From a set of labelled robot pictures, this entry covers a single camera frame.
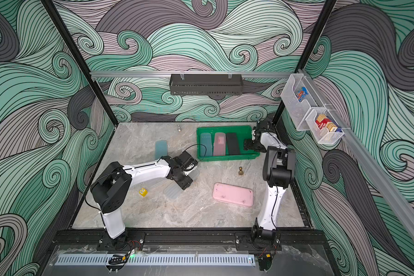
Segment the red box in bin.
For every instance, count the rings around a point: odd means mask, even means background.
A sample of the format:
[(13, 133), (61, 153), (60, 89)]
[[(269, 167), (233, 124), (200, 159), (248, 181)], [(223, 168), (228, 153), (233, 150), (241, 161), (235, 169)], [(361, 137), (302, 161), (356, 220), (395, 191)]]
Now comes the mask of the red box in bin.
[(317, 117), (315, 119), (315, 123), (316, 123), (318, 129), (323, 129), (329, 123), (332, 123), (332, 120), (330, 118), (328, 118), (325, 114), (319, 114), (319, 115), (317, 115)]

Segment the green plastic storage box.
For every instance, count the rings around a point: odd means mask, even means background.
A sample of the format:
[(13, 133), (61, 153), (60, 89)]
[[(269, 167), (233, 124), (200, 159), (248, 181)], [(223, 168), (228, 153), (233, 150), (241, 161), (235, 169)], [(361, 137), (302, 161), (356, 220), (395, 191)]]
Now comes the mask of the green plastic storage box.
[(252, 160), (259, 153), (245, 149), (252, 138), (249, 125), (209, 126), (197, 129), (197, 157), (203, 162)]

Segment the aluminium wall rail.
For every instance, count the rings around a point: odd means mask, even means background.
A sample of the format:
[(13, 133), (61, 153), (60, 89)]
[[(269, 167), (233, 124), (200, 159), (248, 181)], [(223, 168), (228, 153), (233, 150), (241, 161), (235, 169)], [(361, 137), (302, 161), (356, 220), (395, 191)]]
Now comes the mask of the aluminium wall rail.
[(289, 78), (292, 72), (271, 71), (91, 71), (92, 78), (170, 78), (172, 75), (241, 75), (243, 78)]

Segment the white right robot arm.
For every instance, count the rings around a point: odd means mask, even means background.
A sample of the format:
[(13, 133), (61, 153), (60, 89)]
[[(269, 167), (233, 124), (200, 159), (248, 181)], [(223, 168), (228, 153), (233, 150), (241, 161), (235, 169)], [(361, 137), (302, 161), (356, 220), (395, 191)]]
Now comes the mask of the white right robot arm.
[(294, 181), (296, 154), (280, 140), (269, 120), (256, 123), (252, 138), (244, 141), (244, 149), (265, 154), (262, 178), (267, 186), (262, 209), (251, 230), (251, 241), (260, 247), (276, 246), (278, 211)]

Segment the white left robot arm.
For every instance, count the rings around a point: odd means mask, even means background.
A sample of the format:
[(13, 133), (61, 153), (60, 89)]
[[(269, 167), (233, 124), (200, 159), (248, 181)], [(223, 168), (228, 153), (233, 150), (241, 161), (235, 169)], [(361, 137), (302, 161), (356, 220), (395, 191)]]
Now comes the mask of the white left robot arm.
[(108, 236), (117, 240), (125, 234), (121, 207), (131, 187), (165, 178), (174, 181), (181, 190), (186, 190), (194, 182), (191, 173), (197, 169), (197, 165), (198, 160), (187, 151), (176, 157), (162, 156), (143, 164), (110, 163), (90, 187)]

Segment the teal ribbed pencil case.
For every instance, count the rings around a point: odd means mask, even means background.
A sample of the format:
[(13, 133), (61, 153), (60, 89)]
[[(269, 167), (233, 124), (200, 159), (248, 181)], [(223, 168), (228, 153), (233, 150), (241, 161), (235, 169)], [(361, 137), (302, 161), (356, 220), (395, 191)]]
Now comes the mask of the teal ribbed pencil case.
[(200, 156), (207, 157), (213, 155), (212, 136), (210, 133), (202, 133), (200, 135)]

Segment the pink flat lidded box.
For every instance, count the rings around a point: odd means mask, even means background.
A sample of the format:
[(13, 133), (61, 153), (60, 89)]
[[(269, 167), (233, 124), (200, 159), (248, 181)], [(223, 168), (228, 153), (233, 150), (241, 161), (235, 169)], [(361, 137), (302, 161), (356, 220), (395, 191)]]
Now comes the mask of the pink flat lidded box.
[(254, 195), (251, 189), (219, 182), (214, 185), (212, 197), (219, 202), (242, 207), (252, 207), (254, 203)]

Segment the pink translucent pencil case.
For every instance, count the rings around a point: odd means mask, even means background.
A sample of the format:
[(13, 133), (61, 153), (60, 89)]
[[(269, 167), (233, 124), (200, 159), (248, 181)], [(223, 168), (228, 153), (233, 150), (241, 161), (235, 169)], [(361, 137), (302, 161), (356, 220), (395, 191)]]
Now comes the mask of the pink translucent pencil case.
[(213, 144), (213, 156), (224, 156), (226, 154), (226, 134), (223, 132), (215, 133), (215, 141)]

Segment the teal slim pencil case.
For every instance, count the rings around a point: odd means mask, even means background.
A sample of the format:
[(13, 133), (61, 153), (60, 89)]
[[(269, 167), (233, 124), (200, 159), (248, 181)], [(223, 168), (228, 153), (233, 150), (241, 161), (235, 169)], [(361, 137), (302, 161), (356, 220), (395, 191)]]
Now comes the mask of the teal slim pencil case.
[(168, 156), (168, 148), (166, 140), (158, 140), (155, 143), (155, 159), (160, 159), (162, 156)]

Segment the black pencil case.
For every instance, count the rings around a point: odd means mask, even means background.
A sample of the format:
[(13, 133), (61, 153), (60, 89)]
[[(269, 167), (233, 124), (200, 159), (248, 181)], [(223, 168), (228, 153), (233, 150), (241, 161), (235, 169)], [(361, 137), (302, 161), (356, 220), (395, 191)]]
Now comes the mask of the black pencil case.
[(228, 147), (228, 155), (240, 155), (240, 147), (237, 133), (226, 133), (226, 143)]

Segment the blue packet in bin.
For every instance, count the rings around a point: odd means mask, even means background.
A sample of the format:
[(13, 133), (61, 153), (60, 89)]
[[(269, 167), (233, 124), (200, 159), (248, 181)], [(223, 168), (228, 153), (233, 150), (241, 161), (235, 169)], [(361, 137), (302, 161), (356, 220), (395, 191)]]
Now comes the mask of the blue packet in bin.
[(298, 102), (305, 100), (306, 96), (309, 94), (308, 89), (305, 86), (297, 89), (294, 93)]

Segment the clear ribbed pencil case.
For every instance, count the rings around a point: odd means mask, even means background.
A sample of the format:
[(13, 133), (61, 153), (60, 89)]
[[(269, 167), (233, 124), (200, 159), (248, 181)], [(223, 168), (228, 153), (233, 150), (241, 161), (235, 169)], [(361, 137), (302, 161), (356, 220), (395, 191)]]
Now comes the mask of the clear ribbed pencil case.
[(176, 182), (172, 182), (169, 184), (168, 187), (165, 188), (164, 190), (164, 195), (169, 199), (169, 200), (175, 200), (177, 199), (182, 193), (184, 192), (184, 190), (176, 183)]

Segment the black wall shelf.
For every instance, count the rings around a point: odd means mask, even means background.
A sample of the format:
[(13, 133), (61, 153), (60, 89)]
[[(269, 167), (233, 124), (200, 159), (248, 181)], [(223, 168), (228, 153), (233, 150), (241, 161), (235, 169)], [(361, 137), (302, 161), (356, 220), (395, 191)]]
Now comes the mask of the black wall shelf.
[(241, 75), (172, 75), (169, 81), (172, 95), (241, 95), (243, 79)]

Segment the yellow dice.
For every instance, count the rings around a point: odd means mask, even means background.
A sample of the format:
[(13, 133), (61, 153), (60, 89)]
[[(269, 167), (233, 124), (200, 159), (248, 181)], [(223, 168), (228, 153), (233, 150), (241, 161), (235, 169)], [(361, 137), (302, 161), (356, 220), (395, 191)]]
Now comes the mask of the yellow dice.
[(140, 194), (142, 197), (145, 197), (145, 196), (148, 194), (148, 191), (147, 191), (147, 189), (145, 189), (145, 188), (141, 188), (141, 189), (139, 190), (139, 194)]

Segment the clear wall bin near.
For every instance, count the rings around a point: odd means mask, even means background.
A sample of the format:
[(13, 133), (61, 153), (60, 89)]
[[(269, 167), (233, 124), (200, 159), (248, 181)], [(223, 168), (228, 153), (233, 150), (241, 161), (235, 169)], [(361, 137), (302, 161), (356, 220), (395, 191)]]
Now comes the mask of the clear wall bin near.
[[(332, 123), (329, 123), (323, 129), (318, 129), (315, 119), (319, 114), (325, 114), (332, 120)], [(342, 126), (330, 115), (330, 111), (326, 108), (312, 108), (306, 116), (305, 121), (317, 144), (333, 146), (344, 136)]]

